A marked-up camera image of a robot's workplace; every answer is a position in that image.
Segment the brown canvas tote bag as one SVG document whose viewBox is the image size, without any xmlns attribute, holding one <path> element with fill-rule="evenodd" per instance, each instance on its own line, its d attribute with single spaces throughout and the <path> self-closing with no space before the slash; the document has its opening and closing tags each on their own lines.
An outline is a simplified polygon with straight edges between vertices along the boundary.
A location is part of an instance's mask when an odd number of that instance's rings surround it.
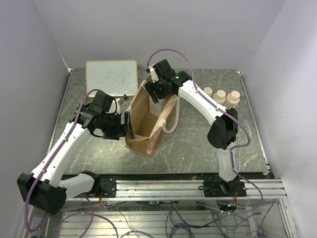
<svg viewBox="0 0 317 238">
<path fill-rule="evenodd" d="M 150 95 L 145 89 L 145 84 L 150 81 L 151 77 L 148 77 L 141 83 L 127 109 L 135 138 L 127 137 L 125 143 L 127 148 L 151 157 L 161 136 L 173 133 L 177 127 L 180 98 L 175 95 L 168 96 L 168 101 L 157 118 L 149 111 Z"/>
</svg>

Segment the white square bottle black cap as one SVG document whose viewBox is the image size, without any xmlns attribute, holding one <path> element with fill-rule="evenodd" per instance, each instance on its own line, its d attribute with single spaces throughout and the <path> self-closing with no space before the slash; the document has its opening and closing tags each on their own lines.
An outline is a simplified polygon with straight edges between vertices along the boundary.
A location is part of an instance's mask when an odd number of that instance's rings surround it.
<svg viewBox="0 0 317 238">
<path fill-rule="evenodd" d="M 165 99 L 159 99 L 157 103 L 154 103 L 152 98 L 149 98 L 150 113 L 158 118 L 160 114 L 162 113 L 163 108 L 165 107 L 167 101 L 168 99 L 165 98 Z"/>
</svg>

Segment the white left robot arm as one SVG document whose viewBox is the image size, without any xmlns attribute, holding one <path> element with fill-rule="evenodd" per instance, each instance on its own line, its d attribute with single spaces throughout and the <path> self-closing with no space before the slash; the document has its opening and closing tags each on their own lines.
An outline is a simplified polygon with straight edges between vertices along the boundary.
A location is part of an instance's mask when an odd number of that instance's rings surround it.
<svg viewBox="0 0 317 238">
<path fill-rule="evenodd" d="M 130 113 L 96 113 L 74 110 L 62 136 L 43 161 L 27 175 L 17 179 L 18 188 L 27 204 L 51 215 L 56 214 L 67 200 L 81 193 L 97 196 L 102 190 L 101 177 L 89 171 L 63 180 L 62 176 L 76 152 L 94 131 L 102 131 L 103 139 L 134 138 Z"/>
</svg>

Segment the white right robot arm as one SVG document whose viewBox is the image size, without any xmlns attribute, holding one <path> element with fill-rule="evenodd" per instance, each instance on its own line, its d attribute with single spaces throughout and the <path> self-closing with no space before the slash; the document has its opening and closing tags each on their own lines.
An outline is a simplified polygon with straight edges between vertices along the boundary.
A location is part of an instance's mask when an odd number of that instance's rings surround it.
<svg viewBox="0 0 317 238">
<path fill-rule="evenodd" d="M 218 190 L 222 195 L 230 196 L 239 183 L 233 152 L 238 132 L 237 111 L 228 110 L 212 100 L 184 71 L 176 73 L 172 70 L 168 73 L 157 74 L 153 70 L 147 69 L 146 72 L 151 78 L 145 84 L 145 89 L 155 104 L 167 96 L 177 95 L 196 108 L 211 125 L 207 139 L 217 153 Z"/>
</svg>

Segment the green bottle white cap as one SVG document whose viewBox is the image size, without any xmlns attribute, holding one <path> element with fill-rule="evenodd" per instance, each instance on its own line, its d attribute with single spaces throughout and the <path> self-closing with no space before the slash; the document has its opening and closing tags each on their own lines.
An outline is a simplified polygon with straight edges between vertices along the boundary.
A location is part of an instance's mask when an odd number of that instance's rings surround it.
<svg viewBox="0 0 317 238">
<path fill-rule="evenodd" d="M 209 97 L 212 97 L 213 90 L 212 90 L 210 87 L 205 87 L 205 88 L 204 88 L 204 92 L 205 92 Z"/>
</svg>

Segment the beige bottle front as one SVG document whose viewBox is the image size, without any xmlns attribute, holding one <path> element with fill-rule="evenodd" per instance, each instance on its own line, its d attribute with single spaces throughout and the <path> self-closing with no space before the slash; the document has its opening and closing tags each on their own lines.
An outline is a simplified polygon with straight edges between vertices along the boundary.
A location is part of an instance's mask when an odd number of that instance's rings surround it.
<svg viewBox="0 0 317 238">
<path fill-rule="evenodd" d="M 226 92 L 223 90 L 217 90 L 213 95 L 213 99 L 220 105 L 223 105 L 226 100 Z"/>
</svg>

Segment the beige bottle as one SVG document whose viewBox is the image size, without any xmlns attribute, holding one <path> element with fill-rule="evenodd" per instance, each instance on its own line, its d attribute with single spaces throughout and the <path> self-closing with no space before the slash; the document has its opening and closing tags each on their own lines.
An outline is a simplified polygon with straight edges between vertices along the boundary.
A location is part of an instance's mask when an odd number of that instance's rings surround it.
<svg viewBox="0 0 317 238">
<path fill-rule="evenodd" d="M 237 105 L 239 104 L 239 102 L 240 102 L 240 93 L 238 91 L 234 90 L 227 95 L 226 100 L 225 100 L 223 105 L 227 109 L 236 108 Z"/>
<path fill-rule="evenodd" d="M 223 105 L 226 100 L 226 92 L 223 90 L 217 90 L 213 95 L 213 99 L 220 105 Z"/>
</svg>

